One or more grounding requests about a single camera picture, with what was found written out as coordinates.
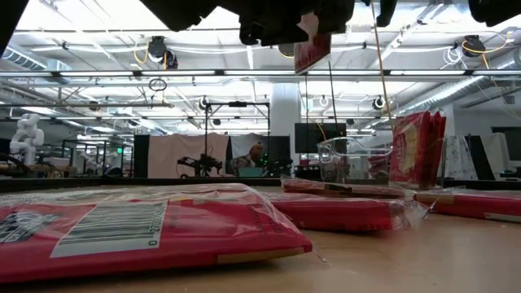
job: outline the barcode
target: barcode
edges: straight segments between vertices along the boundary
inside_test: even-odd
[[[158,248],[166,206],[100,203],[58,241],[50,257]]]

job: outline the person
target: person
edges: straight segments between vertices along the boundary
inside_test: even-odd
[[[232,161],[232,169],[234,170],[234,175],[239,175],[240,168],[255,168],[261,162],[262,151],[264,147],[261,142],[256,142],[251,148],[247,155],[241,155],[233,159]]]

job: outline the clear plastic bin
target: clear plastic bin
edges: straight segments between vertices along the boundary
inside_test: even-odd
[[[320,172],[324,182],[353,183],[388,180],[392,148],[370,148],[355,138],[332,138],[317,144]]]

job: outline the table surface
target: table surface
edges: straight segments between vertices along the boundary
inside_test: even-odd
[[[255,264],[3,286],[9,292],[521,291],[521,225],[431,214],[384,234],[304,231],[314,253]]]

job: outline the table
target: table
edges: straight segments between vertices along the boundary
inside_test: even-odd
[[[430,215],[418,231],[305,231],[319,250],[257,264],[10,285],[9,292],[519,292],[521,225]]]

